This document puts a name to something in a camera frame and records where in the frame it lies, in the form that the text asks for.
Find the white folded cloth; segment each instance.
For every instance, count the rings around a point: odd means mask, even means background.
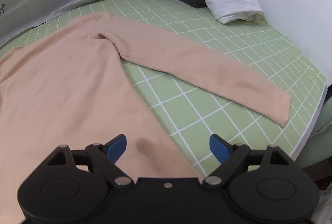
[[[263,16],[257,0],[205,0],[218,22],[226,24],[234,20],[256,21]]]

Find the silver bolt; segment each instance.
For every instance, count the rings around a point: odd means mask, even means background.
[[[172,183],[164,183],[164,187],[167,189],[170,189],[172,186]]]
[[[132,181],[127,176],[120,176],[120,177],[115,178],[114,182],[117,185],[129,185]]]
[[[209,185],[218,185],[222,182],[222,179],[218,176],[209,176],[205,178],[205,182]]]

